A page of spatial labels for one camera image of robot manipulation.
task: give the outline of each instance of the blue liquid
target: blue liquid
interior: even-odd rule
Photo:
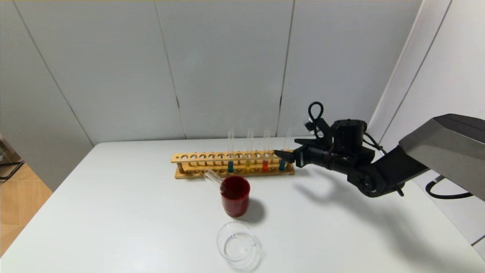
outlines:
[[[227,164],[227,172],[234,172],[234,162],[229,161]]]
[[[279,170],[280,171],[284,171],[285,170],[285,161],[282,159],[280,162],[279,162]]]

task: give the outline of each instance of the wooden floor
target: wooden floor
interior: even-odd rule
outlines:
[[[0,170],[5,174],[9,170]],[[50,197],[52,191],[24,164],[0,186],[0,255]]]

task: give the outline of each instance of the glass test tube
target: glass test tube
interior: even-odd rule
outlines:
[[[269,156],[268,151],[270,148],[270,137],[271,137],[271,132],[270,128],[266,127],[264,128],[264,134],[263,134],[263,152],[264,152],[264,157]],[[263,171],[268,171],[268,160],[264,159],[263,160]]]
[[[251,157],[253,152],[253,138],[254,138],[254,131],[253,128],[249,128],[247,130],[247,152],[246,157]],[[246,172],[251,171],[251,160],[246,160],[246,165],[244,167]]]
[[[286,151],[288,150],[288,147],[290,146],[290,143],[291,143],[291,132],[292,132],[292,128],[288,128],[288,130],[286,131],[286,137],[285,137],[285,142],[283,143],[283,150]],[[283,159],[279,162],[279,170],[280,171],[284,171],[285,170],[285,165],[286,165],[286,161],[284,161]]]
[[[234,172],[234,162],[231,160],[234,157],[234,129],[229,129],[227,141],[229,146],[227,149],[227,156],[230,158],[227,163],[227,172]]]

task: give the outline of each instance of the black cable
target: black cable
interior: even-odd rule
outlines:
[[[18,169],[20,169],[20,167],[22,167],[22,165],[24,165],[24,163],[25,163],[25,161],[22,160],[20,162],[0,164],[0,167],[15,166],[15,168],[7,176],[0,176],[0,180],[3,180],[2,183],[9,180],[18,171]]]
[[[311,108],[314,105],[320,106],[320,113],[318,114],[317,118],[314,118],[313,115],[312,115],[312,113],[311,113]],[[323,104],[321,104],[320,102],[312,102],[312,103],[310,103],[310,106],[308,106],[308,115],[310,116],[310,120],[313,123],[313,131],[315,132],[315,137],[318,138],[318,139],[320,139],[320,136],[317,133],[317,123],[315,122],[315,120],[322,117],[322,115],[323,115]]]
[[[335,142],[332,143],[332,147],[330,147],[330,150],[328,150],[327,156],[324,159],[324,161],[326,162],[326,164],[328,164],[328,160],[330,159],[330,156],[332,155],[334,146],[335,146]]]
[[[367,142],[367,141],[364,139],[364,142],[365,142],[365,143],[367,143],[367,144],[371,145],[372,147],[374,147],[374,148],[378,149],[379,151],[382,151],[384,154],[388,154],[388,153],[386,152],[386,150],[384,150],[384,147],[380,146],[380,145],[379,145],[379,143],[377,143],[377,141],[375,141],[375,140],[374,140],[374,138],[373,138],[371,135],[369,135],[369,134],[367,134],[367,133],[365,133],[365,132],[364,132],[364,135],[366,135],[368,138],[370,138],[370,140],[372,141],[372,143],[374,143],[374,145],[372,145],[372,144],[368,143],[368,142]]]
[[[399,196],[404,197],[404,192],[399,186],[396,186],[395,189],[396,189],[397,193],[399,194]]]
[[[460,194],[454,194],[454,195],[439,195],[431,192],[431,189],[433,188],[434,185],[436,185],[439,181],[443,180],[445,177],[443,175],[440,175],[438,178],[435,180],[431,181],[426,185],[426,192],[433,196],[434,198],[438,199],[461,199],[461,198],[466,198],[473,196],[473,194],[467,192],[467,193],[460,193]]]

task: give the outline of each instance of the wooden test tube rack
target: wooden test tube rack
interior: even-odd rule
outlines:
[[[233,157],[229,153],[210,152],[210,153],[183,153],[173,154],[172,163],[177,164],[175,172],[176,179],[192,179],[204,177],[204,170],[211,168],[220,177],[230,175],[240,176],[269,176],[269,175],[293,175],[295,169],[292,164],[286,163],[283,171],[279,170],[281,158],[275,156],[274,151],[237,151]],[[263,160],[268,160],[268,170],[262,170]],[[234,172],[227,171],[227,164],[232,161]],[[250,171],[246,171],[246,161],[250,162]]]

